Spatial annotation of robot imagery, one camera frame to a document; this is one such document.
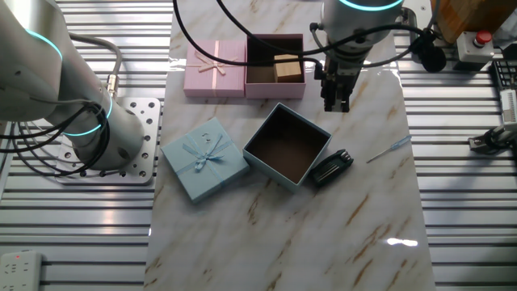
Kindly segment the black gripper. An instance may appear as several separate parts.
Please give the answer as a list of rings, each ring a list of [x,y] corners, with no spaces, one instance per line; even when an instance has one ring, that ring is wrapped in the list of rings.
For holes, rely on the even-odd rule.
[[[360,66],[363,64],[361,54],[325,52],[324,64],[325,77],[322,80],[324,110],[332,112],[335,105],[337,88],[337,100],[342,112],[350,111],[351,90],[354,89],[360,74]]]

